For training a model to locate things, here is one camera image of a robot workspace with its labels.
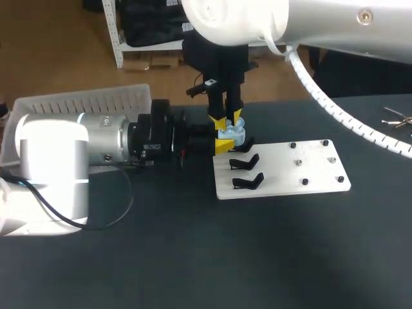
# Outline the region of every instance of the black cable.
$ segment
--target black cable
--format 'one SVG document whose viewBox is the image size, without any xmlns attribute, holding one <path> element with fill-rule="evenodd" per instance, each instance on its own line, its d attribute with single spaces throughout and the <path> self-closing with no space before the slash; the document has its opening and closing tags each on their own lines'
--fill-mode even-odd
<svg viewBox="0 0 412 309">
<path fill-rule="evenodd" d="M 200 73 L 198 76 L 196 76 L 196 78 L 194 79 L 194 81 L 193 81 L 193 87 L 196 87 L 196 82 L 198 81 L 198 79 L 199 79 L 199 77 L 201 77 L 203 74 L 202 73 Z M 200 93 L 201 95 L 205 95 L 206 94 L 206 91 L 204 91 L 204 92 L 202 92 L 202 93 Z"/>
<path fill-rule="evenodd" d="M 59 213 L 58 211 L 56 211 L 56 209 L 54 209 L 54 207 L 52 207 L 47 201 L 46 199 L 41 195 L 41 193 L 25 178 L 23 177 L 19 177 L 19 176 L 14 176 L 14 175 L 7 175 L 4 176 L 3 179 L 6 180 L 7 182 L 20 182 L 22 184 L 24 184 L 27 189 L 29 189 L 34 196 L 36 196 L 46 207 L 49 211 L 51 211 L 56 217 L 58 217 L 60 220 L 62 220 L 63 222 L 66 222 L 69 225 L 72 225 L 74 227 L 78 227 L 80 229 L 84 229 L 84 230 L 102 230 L 102 229 L 106 229 L 108 227 L 111 227 L 112 225 L 118 223 L 121 219 L 123 219 L 125 217 L 125 215 L 130 211 L 130 208 L 133 205 L 133 202 L 135 201 L 135 196 L 133 194 L 133 188 L 131 185 L 131 180 L 129 175 L 119 166 L 115 166 L 118 168 L 118 170 L 126 177 L 127 180 L 127 184 L 129 186 L 129 191 L 130 191 L 130 201 L 129 201 L 129 205 L 127 206 L 126 211 L 120 216 L 118 217 L 115 221 L 112 221 L 110 223 L 107 223 L 105 225 L 86 225 L 86 224 L 81 224 L 81 223 L 77 223 L 74 222 L 73 220 L 66 218 L 65 216 L 63 216 L 61 213 Z"/>
</svg>

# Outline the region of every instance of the black screw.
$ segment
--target black screw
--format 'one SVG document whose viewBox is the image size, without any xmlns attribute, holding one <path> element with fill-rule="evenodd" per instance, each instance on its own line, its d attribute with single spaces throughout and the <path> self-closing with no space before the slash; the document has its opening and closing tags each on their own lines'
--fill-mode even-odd
<svg viewBox="0 0 412 309">
<path fill-rule="evenodd" d="M 104 160 L 105 160 L 106 162 L 110 162 L 112 158 L 113 158 L 113 157 L 111 156 L 111 154 L 105 154 L 105 155 L 104 155 Z"/>
</svg>

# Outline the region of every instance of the metal shelf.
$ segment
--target metal shelf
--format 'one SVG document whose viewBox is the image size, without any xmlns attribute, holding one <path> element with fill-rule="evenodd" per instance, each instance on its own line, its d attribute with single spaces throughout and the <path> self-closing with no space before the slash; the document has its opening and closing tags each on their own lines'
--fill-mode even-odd
<svg viewBox="0 0 412 309">
<path fill-rule="evenodd" d="M 104 6 L 104 13 L 106 15 L 106 21 L 108 23 L 108 29 L 113 46 L 113 52 L 116 58 L 116 64 L 118 68 L 123 68 L 123 53 L 124 52 L 146 52 L 155 50 L 181 50 L 182 40 L 168 42 L 163 44 L 157 44 L 152 46 L 132 47 L 123 42 L 123 39 L 119 35 L 116 22 L 116 4 L 115 0 L 102 0 Z M 249 46 L 266 46 L 265 42 L 256 42 L 249 44 Z"/>
</svg>

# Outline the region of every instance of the black table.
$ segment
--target black table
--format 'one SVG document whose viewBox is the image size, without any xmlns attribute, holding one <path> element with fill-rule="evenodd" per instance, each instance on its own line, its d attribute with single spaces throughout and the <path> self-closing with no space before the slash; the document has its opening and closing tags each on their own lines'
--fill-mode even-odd
<svg viewBox="0 0 412 309">
<path fill-rule="evenodd" d="M 412 96 L 346 98 L 367 125 Z M 193 120 L 205 108 L 187 108 Z M 412 160 L 354 135 L 315 102 L 247 105 L 257 143 L 333 140 L 349 192 L 219 201 L 212 160 L 131 175 L 135 207 L 112 229 L 0 239 L 1 308 L 412 308 Z M 90 222 L 123 211 L 119 173 L 91 177 Z"/>
</svg>

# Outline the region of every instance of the white plastic crate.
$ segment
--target white plastic crate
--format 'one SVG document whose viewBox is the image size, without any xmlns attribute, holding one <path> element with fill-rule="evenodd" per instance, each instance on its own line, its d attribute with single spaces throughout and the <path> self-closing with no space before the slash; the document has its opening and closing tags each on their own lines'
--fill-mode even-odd
<svg viewBox="0 0 412 309">
<path fill-rule="evenodd" d="M 60 113 L 117 113 L 124 114 L 130 121 L 137 121 L 141 113 L 150 113 L 151 95 L 147 84 L 106 88 L 40 97 L 19 98 L 5 127 L 1 144 L 0 164 L 19 160 L 15 150 L 15 129 L 21 117 L 27 114 Z M 112 170 L 110 167 L 91 168 L 91 173 Z"/>
</svg>

